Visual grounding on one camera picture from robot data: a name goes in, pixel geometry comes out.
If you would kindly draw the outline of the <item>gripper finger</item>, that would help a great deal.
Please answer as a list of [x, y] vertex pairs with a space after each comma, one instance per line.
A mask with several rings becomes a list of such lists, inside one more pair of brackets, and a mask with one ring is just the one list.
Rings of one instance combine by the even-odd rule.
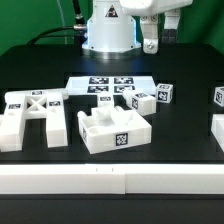
[[143, 51], [156, 54], [158, 51], [158, 16], [143, 16], [140, 18], [140, 28], [143, 36]]
[[177, 29], [180, 20], [180, 10], [174, 9], [165, 13], [164, 29], [162, 42], [165, 44], [174, 44], [177, 41]]

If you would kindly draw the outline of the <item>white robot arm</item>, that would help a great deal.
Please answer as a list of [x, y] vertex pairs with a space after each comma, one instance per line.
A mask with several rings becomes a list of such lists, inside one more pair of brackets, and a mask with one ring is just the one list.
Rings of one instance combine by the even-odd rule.
[[159, 48], [158, 16], [165, 14], [163, 41], [174, 43], [180, 9], [193, 0], [93, 0], [87, 21], [83, 53], [102, 59], [120, 59]]

